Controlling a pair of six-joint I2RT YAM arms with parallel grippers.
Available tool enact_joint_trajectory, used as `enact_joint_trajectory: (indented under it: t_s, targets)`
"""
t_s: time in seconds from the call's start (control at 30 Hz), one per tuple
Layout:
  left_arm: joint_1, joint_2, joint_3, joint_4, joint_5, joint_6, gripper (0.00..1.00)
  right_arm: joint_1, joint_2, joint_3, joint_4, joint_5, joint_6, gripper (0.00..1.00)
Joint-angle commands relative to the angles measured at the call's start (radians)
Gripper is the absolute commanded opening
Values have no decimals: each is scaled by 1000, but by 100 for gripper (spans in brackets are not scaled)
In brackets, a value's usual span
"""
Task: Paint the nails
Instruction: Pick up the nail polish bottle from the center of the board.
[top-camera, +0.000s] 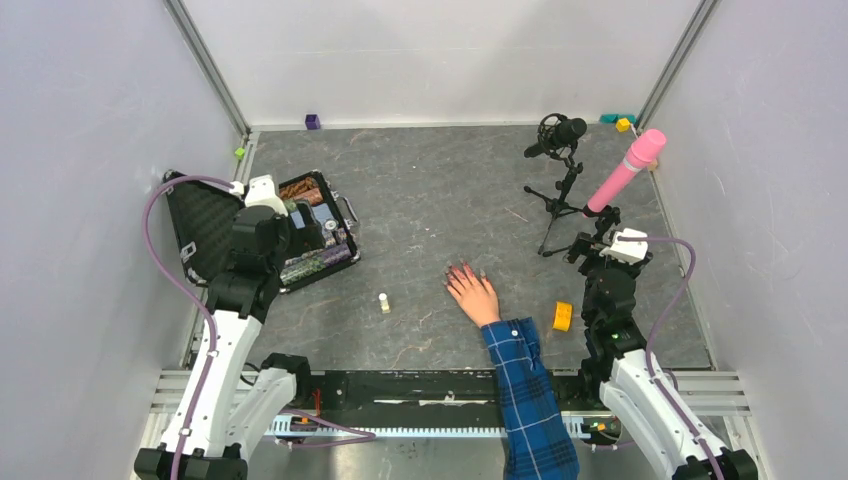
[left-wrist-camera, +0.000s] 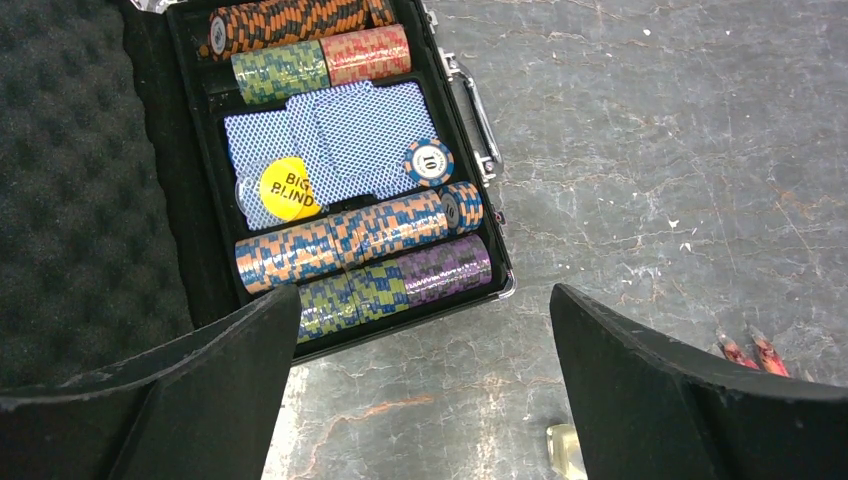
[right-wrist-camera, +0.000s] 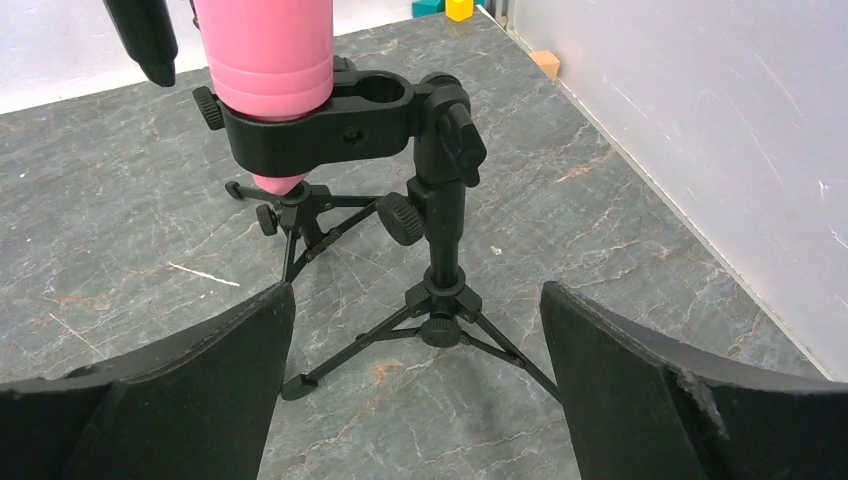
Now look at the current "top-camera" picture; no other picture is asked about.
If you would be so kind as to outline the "small nail polish bottle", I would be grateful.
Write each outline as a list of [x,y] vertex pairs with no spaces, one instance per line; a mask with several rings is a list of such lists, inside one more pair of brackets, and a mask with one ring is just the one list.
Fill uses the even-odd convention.
[[388,300],[388,295],[386,293],[380,293],[378,295],[378,300],[380,304],[381,311],[383,313],[389,313],[391,311],[391,307]]

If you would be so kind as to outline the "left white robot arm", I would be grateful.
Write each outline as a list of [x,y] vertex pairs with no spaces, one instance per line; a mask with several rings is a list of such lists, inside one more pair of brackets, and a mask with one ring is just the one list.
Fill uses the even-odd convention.
[[235,400],[247,355],[282,288],[282,267],[302,252],[304,234],[283,203],[254,204],[234,215],[229,248],[200,304],[201,349],[160,443],[138,451],[139,478],[245,479],[278,412],[312,399],[313,379],[296,370],[304,362],[273,354],[247,396]]

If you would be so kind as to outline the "blue plaid sleeve forearm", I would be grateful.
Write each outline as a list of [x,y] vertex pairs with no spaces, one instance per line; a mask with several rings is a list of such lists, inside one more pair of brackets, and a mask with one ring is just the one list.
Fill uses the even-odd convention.
[[580,467],[531,318],[481,328],[506,434],[506,479],[576,479]]

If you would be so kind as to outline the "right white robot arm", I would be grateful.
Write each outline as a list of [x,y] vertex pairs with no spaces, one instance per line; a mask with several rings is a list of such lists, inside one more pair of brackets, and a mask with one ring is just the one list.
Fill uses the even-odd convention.
[[589,356],[577,392],[607,407],[662,479],[756,479],[754,458],[733,450],[687,406],[639,329],[636,280],[652,255],[649,237],[624,229],[609,242],[580,233],[566,253],[584,276],[581,318]]

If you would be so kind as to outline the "person hand with painted nails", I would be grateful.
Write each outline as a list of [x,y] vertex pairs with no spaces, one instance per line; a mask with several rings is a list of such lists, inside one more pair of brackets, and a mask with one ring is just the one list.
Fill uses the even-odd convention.
[[497,294],[482,271],[462,263],[449,266],[445,276],[447,291],[473,324],[482,328],[501,320]]

